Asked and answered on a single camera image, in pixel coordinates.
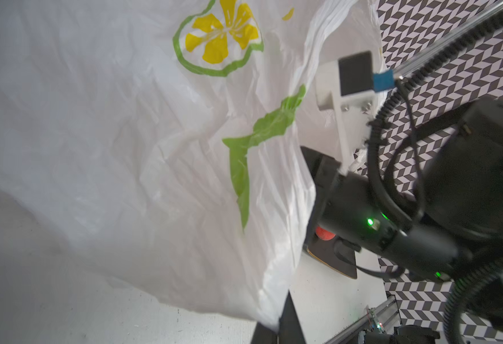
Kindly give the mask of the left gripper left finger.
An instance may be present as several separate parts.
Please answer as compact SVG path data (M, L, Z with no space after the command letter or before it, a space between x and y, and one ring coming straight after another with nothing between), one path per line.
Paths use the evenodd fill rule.
M250 344L278 344L278 334L261 323L257 323Z

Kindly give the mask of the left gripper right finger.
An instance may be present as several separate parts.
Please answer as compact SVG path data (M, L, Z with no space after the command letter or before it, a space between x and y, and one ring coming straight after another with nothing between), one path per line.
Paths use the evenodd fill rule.
M288 292L284 310L279 319L279 344L305 344L304 333L295 309L291 293Z

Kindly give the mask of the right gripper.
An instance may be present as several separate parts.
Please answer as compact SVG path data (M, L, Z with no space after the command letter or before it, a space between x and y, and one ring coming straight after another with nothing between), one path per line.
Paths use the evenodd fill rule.
M397 226L382 215L366 177L343 175L340 162L301 147L316 189L304 246L313 241L317 227L384 258L401 258Z

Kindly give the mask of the white plastic bag fruit print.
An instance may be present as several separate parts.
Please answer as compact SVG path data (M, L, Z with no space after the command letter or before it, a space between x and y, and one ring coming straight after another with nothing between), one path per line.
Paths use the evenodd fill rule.
M277 329L339 155L323 62L381 56L377 1L0 1L0 191L86 268Z

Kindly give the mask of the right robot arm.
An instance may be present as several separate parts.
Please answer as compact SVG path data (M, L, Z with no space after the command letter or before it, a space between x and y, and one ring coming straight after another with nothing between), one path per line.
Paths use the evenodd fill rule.
M456 129L427 167L417 169L411 197L396 189L395 159L380 169L382 133L390 129L392 110L409 104L427 77L502 27L500 1L394 70L375 73L369 51L321 65L317 105L334 111L345 160L302 149L316 186L304 250L342 271L354 265L346 249L367 249L396 264L380 278L453 282L443 315L449 343L462 342L465 312L503 332L503 100L474 100L411 126L396 156ZM366 176L346 162L361 143Z

